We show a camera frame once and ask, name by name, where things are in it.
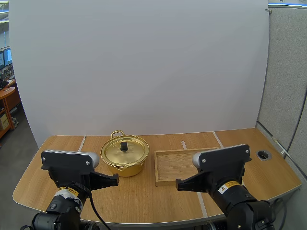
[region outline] metal pot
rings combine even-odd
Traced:
[[[121,133],[122,136],[114,137],[115,133]],[[148,153],[149,146],[145,140],[125,135],[123,131],[118,130],[114,131],[111,140],[103,145],[101,158],[112,173],[129,177],[142,171]]]

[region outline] wooden table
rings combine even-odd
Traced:
[[[184,149],[182,141],[187,149],[249,144],[253,160],[245,165],[243,181],[247,189],[259,200],[272,200],[293,192],[301,185],[280,153],[256,128],[141,137],[150,146],[142,172],[134,177],[121,177],[117,187],[93,191],[98,212],[106,222],[111,222],[111,226],[132,228],[159,226],[167,229],[175,225],[180,227],[198,225],[222,216],[219,215],[220,209],[207,194],[178,192],[174,186],[155,187],[154,151]],[[110,136],[87,136],[82,151],[100,155],[103,144],[109,139]],[[57,188],[50,179],[48,171],[40,169],[41,152],[46,149],[78,151],[82,141],[83,137],[80,136],[49,137],[18,183],[13,193],[14,201],[45,211]],[[268,150],[272,154],[272,159],[260,161],[256,156],[259,150]],[[95,170],[111,174],[103,161],[100,161]],[[81,218],[98,221],[88,201],[85,203]]]
[[[10,125],[5,129],[5,130],[1,130],[0,131],[0,138],[9,130],[9,129],[14,129],[14,124],[11,118],[11,114],[8,108],[8,103],[7,103],[7,97],[9,95],[11,95],[12,93],[15,92],[15,88],[14,87],[10,87],[10,88],[4,88],[2,90],[0,90],[0,100],[2,100],[1,102],[1,106],[4,108],[2,111],[0,111],[0,115],[2,113],[6,114],[6,117],[8,118],[8,121],[10,123]]]
[[[9,87],[15,87],[15,92],[13,92],[10,96],[6,98],[8,109],[12,110],[16,105],[18,105],[21,102],[21,99],[15,79],[13,79],[12,82],[10,82],[7,86],[5,86],[5,88]]]

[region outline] pot lid knob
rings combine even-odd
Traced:
[[[120,151],[122,151],[122,152],[128,151],[127,142],[123,141],[123,142],[120,143]]]

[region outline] gray cubicle wall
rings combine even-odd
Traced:
[[[269,7],[268,66],[258,121],[307,173],[307,7]],[[283,229],[307,229],[307,181],[288,157],[286,161],[303,185],[286,203]]]
[[[267,76],[258,120],[288,149],[307,87],[307,10],[270,9]]]

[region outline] warning label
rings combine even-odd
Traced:
[[[67,188],[68,191],[70,191],[72,194],[74,194],[75,196],[78,196],[78,192],[72,188]]]
[[[240,185],[240,184],[237,181],[229,181],[219,188],[219,192],[223,194],[224,192],[226,192],[228,188],[235,186],[235,185]]]

